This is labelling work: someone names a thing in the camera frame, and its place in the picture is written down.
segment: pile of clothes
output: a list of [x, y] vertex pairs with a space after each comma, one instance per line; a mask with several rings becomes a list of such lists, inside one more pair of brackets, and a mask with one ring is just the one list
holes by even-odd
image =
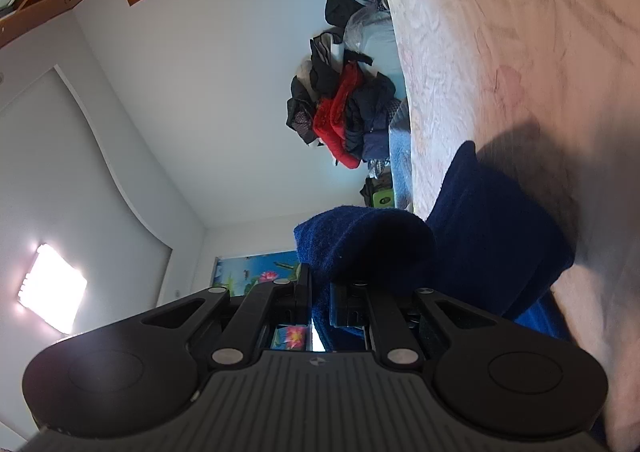
[[347, 168], [364, 161], [377, 174], [389, 160], [397, 87], [406, 95], [388, 5], [327, 0], [324, 16], [333, 28], [310, 41], [310, 59], [291, 82], [287, 126], [307, 145], [326, 145]]

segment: screw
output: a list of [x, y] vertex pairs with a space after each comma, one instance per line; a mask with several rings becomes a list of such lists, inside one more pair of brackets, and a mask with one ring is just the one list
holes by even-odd
[[241, 362], [244, 358], [242, 351], [233, 348], [224, 348], [218, 349], [215, 353], [211, 355], [213, 361], [220, 364], [221, 366], [232, 366]]
[[388, 352], [386, 358], [399, 366], [408, 366], [418, 361], [418, 353], [411, 349], [393, 349]]

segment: ceiling light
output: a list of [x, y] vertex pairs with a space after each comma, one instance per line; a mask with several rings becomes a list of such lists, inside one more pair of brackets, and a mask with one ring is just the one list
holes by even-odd
[[49, 244], [41, 245], [37, 252], [31, 271], [22, 281], [18, 300], [47, 324], [68, 335], [86, 288], [86, 280]]

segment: red flower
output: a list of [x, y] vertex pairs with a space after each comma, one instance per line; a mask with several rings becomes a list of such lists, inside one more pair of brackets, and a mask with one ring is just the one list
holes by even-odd
[[278, 274], [275, 271], [264, 271], [260, 273], [258, 282], [272, 282], [278, 278]]

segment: square ceiling light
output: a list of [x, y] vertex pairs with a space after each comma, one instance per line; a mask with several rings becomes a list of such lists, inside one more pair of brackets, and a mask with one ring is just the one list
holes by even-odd
[[61, 333], [71, 333], [86, 280], [49, 244], [41, 245], [18, 292], [20, 304]]

